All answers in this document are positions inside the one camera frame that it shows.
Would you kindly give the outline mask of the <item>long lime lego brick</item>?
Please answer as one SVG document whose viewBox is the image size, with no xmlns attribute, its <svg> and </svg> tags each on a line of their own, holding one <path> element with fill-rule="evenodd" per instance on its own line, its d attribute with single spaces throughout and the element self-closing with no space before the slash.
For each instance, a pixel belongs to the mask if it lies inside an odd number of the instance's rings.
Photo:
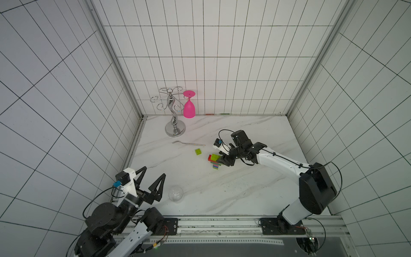
<svg viewBox="0 0 411 257">
<path fill-rule="evenodd" d="M 211 161 L 217 162 L 221 158 L 220 155 L 212 154 Z"/>
</svg>

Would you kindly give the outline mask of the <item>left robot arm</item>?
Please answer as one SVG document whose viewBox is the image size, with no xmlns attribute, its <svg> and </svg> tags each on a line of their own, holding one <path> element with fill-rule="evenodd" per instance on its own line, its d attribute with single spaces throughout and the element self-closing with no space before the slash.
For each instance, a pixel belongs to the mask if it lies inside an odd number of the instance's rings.
<svg viewBox="0 0 411 257">
<path fill-rule="evenodd" d="M 144 202 L 151 205 L 162 199 L 166 175 L 160 175 L 144 191 L 140 189 L 140 183 L 146 171 L 146 167 L 139 170 L 126 168 L 115 176 L 116 181 L 110 190 L 120 190 L 123 196 L 117 204 L 100 204 L 85 218 L 86 229 L 73 241 L 76 257 L 128 257 L 146 253 L 166 241 L 170 230 L 164 216 L 155 207 L 143 212 L 133 230 L 120 243 L 114 239 L 132 222 Z"/>
</svg>

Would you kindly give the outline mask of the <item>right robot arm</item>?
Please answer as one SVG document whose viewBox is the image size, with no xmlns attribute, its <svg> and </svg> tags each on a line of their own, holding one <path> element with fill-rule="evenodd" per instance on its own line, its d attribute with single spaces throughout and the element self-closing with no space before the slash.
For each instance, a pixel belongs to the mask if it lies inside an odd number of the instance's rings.
<svg viewBox="0 0 411 257">
<path fill-rule="evenodd" d="M 273 224 L 262 222 L 262 226 L 284 235 L 291 233 L 303 219 L 322 214 L 339 196 L 340 190 L 334 186 L 326 171 L 327 164 L 293 160 L 261 142 L 252 143 L 243 130 L 232 131 L 231 138 L 233 143 L 229 145 L 220 137 L 213 144 L 221 155 L 217 160 L 219 164 L 232 167 L 236 160 L 249 161 L 249 166 L 260 164 L 282 173 L 299 187 L 299 197 L 277 215 Z"/>
</svg>

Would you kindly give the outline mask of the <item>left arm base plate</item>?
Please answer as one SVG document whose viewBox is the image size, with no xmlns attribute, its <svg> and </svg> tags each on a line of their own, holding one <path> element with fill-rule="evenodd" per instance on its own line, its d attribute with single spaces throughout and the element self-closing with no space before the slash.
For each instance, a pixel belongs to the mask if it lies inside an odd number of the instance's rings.
<svg viewBox="0 0 411 257">
<path fill-rule="evenodd" d="M 177 234 L 178 222 L 177 218 L 165 218 L 155 227 L 153 236 L 175 236 Z"/>
</svg>

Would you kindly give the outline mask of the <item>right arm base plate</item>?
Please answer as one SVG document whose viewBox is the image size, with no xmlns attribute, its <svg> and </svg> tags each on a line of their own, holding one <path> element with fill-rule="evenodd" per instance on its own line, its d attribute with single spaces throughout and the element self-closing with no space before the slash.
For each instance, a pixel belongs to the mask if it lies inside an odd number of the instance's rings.
<svg viewBox="0 0 411 257">
<path fill-rule="evenodd" d="M 282 218 L 260 218 L 258 225 L 264 235 L 305 235 L 306 229 L 299 222 L 297 225 L 290 225 Z"/>
</svg>

